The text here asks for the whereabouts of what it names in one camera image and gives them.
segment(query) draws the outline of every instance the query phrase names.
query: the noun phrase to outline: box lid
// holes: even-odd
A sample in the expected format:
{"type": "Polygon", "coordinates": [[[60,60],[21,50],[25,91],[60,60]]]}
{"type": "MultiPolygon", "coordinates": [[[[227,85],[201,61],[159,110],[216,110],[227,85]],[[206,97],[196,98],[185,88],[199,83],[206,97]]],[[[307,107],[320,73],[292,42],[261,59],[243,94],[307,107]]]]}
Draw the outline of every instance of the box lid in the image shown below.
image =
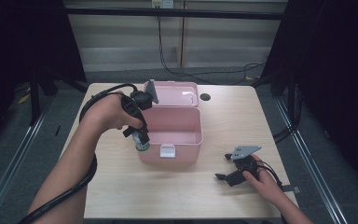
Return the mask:
{"type": "Polygon", "coordinates": [[[194,82],[154,81],[158,105],[153,106],[198,106],[199,94],[194,82]]]}

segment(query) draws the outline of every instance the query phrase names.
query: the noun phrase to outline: forearm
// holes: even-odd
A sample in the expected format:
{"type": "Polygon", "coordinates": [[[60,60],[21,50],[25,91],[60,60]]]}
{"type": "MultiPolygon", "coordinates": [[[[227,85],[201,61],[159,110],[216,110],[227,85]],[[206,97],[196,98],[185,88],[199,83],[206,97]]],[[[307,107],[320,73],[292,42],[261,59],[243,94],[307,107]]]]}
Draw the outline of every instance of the forearm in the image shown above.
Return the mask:
{"type": "Polygon", "coordinates": [[[272,202],[289,224],[310,224],[313,223],[284,193],[272,202]]]}
{"type": "MultiPolygon", "coordinates": [[[[68,147],[37,192],[29,213],[73,187],[90,168],[101,136],[101,130],[89,120],[83,120],[68,147]]],[[[39,218],[36,223],[81,223],[83,220],[87,188],[60,203],[39,218]]]]}

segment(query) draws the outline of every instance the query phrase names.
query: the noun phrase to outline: metal frame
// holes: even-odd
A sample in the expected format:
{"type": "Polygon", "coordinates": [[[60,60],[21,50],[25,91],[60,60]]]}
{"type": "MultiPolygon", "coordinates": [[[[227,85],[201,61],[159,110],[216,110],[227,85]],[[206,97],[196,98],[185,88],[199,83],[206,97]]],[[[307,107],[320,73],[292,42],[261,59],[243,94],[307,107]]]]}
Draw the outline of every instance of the metal frame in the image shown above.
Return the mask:
{"type": "Polygon", "coordinates": [[[39,132],[43,121],[45,120],[46,112],[49,110],[52,102],[53,97],[49,97],[46,102],[46,106],[42,111],[42,114],[39,116],[39,119],[34,122],[34,125],[28,128],[28,131],[22,139],[22,142],[18,147],[16,154],[14,155],[12,161],[7,167],[4,175],[0,179],[0,207],[5,197],[7,196],[7,193],[10,190],[10,186],[14,178],[16,177],[17,172],[20,170],[22,162],[25,160],[25,157],[31,147],[31,144],[33,143],[37,133],[39,132]]]}
{"type": "MultiPolygon", "coordinates": [[[[288,111],[284,102],[282,100],[277,100],[276,103],[284,119],[284,122],[286,123],[286,126],[293,127],[292,121],[290,120],[291,119],[290,115],[287,114],[288,111]]],[[[324,205],[326,206],[327,211],[329,212],[334,223],[347,224],[348,221],[345,218],[336,197],[334,196],[333,192],[325,182],[324,177],[321,171],[319,170],[318,165],[316,164],[315,160],[312,158],[310,150],[308,149],[307,144],[305,143],[298,129],[295,129],[293,131],[292,137],[297,146],[298,152],[300,153],[303,161],[307,166],[308,171],[310,172],[310,176],[313,180],[313,183],[315,184],[316,188],[321,194],[322,200],[324,201],[324,205]]]]}
{"type": "Polygon", "coordinates": [[[13,7],[16,11],[72,15],[152,16],[280,21],[283,13],[121,7],[13,7]]]}

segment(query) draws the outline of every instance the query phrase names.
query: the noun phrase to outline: box handle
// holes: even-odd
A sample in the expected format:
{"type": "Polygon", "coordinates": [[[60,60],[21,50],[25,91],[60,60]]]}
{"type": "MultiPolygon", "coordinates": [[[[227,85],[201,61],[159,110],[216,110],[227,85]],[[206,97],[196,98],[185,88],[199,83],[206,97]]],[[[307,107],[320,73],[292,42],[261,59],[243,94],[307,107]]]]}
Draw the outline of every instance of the box handle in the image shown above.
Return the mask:
{"type": "Polygon", "coordinates": [[[161,158],[175,158],[176,151],[174,145],[161,145],[159,148],[159,156],[161,158]]]}

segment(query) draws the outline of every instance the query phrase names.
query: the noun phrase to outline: black pole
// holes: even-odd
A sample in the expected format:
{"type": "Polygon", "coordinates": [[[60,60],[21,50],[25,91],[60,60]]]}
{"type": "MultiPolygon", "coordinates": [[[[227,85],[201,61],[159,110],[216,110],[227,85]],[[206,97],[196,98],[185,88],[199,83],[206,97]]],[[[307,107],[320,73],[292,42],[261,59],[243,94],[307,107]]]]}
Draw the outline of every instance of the black pole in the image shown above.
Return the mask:
{"type": "Polygon", "coordinates": [[[295,128],[295,107],[296,107],[296,81],[293,71],[290,72],[289,87],[287,89],[287,113],[289,115],[292,128],[295,128]]]}
{"type": "Polygon", "coordinates": [[[32,106],[32,117],[31,117],[30,125],[34,125],[34,122],[40,116],[39,86],[38,86],[38,78],[34,70],[34,67],[31,70],[30,89],[31,89],[31,106],[32,106]]]}
{"type": "Polygon", "coordinates": [[[13,7],[17,11],[33,13],[60,13],[73,15],[118,15],[152,17],[192,17],[280,21],[283,13],[217,11],[169,8],[120,8],[120,7],[13,7]]]}

